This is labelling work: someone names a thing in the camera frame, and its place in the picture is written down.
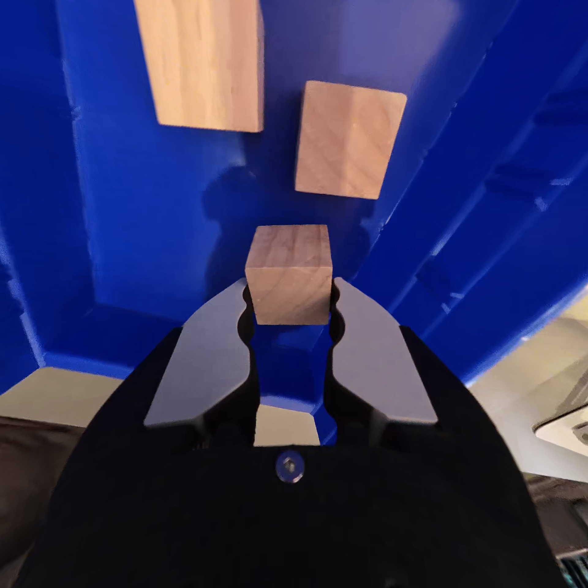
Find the white stand base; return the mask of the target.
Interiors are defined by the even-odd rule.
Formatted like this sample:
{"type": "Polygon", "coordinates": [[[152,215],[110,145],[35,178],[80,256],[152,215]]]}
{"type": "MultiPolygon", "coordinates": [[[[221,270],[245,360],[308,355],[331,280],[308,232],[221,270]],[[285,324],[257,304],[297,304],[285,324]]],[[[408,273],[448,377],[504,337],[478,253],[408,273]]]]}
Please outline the white stand base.
{"type": "Polygon", "coordinates": [[[534,434],[540,440],[587,457],[587,405],[538,425],[534,434]]]}

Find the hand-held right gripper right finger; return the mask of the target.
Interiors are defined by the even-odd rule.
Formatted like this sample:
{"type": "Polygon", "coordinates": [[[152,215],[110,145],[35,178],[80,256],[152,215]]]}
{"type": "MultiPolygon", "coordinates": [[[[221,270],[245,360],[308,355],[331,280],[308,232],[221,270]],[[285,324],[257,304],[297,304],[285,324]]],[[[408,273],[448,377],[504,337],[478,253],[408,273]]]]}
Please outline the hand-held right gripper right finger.
{"type": "Polygon", "coordinates": [[[400,424],[438,422],[400,324],[341,277],[333,281],[323,404],[337,445],[380,445],[400,424]]]}

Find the blue plastic bin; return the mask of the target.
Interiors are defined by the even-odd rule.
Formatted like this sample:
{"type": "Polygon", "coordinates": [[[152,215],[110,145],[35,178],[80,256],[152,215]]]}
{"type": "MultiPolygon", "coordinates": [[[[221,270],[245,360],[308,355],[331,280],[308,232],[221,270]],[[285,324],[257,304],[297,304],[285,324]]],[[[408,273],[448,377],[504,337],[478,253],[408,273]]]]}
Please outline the blue plastic bin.
{"type": "Polygon", "coordinates": [[[258,134],[158,124],[132,1],[1,1],[1,392],[124,378],[326,224],[334,276],[465,383],[587,282],[587,1],[261,1],[258,134]],[[305,82],[402,92],[376,201],[295,191],[305,82]]]}

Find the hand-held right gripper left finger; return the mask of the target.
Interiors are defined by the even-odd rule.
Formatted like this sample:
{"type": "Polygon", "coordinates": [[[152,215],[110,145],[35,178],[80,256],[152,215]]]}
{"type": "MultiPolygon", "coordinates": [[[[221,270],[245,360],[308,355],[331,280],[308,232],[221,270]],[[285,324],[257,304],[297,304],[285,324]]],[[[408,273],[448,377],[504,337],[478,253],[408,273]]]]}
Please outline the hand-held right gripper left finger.
{"type": "Polygon", "coordinates": [[[187,425],[206,442],[236,435],[253,446],[261,403],[253,336],[252,298],[243,277],[185,322],[143,424],[187,425]]]}

